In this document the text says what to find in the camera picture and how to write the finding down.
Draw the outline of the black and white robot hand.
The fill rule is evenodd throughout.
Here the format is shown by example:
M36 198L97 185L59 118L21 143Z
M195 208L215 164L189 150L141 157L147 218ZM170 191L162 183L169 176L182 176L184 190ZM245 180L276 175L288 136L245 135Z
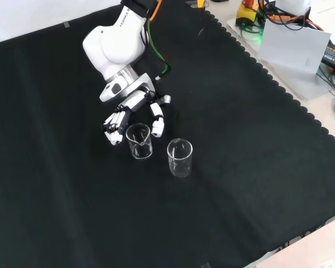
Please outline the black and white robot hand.
M159 97L150 77L143 74L135 80L122 75L110 78L99 98L107 102L118 97L122 102L103 123L104 134L112 145L122 142L130 115L146 104L150 105L154 118L151 133L154 137L161 137L165 127L161 106L169 104L171 96Z

